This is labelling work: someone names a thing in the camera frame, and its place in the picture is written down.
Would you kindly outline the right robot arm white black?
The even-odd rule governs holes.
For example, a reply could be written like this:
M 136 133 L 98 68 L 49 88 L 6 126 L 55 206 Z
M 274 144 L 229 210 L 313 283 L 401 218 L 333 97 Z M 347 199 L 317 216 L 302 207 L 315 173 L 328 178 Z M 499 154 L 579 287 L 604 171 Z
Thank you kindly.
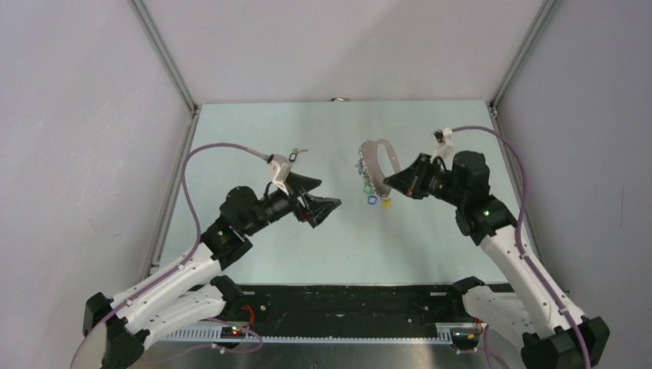
M 521 354 L 527 368 L 593 368 L 604 352 L 610 329 L 589 318 L 554 281 L 518 234 L 507 206 L 491 194 L 490 169 L 483 154 L 461 151 L 452 167 L 420 154 L 384 183 L 413 199 L 433 196 L 455 207 L 464 236 L 498 266 L 514 290 L 503 299 L 475 277 L 455 282 L 446 308 L 456 321 L 476 317 Z

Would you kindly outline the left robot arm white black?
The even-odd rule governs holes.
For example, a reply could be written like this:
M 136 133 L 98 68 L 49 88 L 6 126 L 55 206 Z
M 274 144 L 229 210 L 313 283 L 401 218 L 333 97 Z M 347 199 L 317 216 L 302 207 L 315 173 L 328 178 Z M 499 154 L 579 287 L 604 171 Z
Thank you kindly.
M 219 217 L 179 258 L 120 294 L 109 298 L 98 292 L 86 301 L 85 338 L 71 366 L 128 368 L 182 327 L 239 317 L 244 294 L 225 270 L 251 250 L 251 236 L 287 215 L 320 225 L 341 206 L 338 198 L 312 195 L 320 185 L 317 178 L 290 173 L 261 198 L 247 186 L 232 188 Z

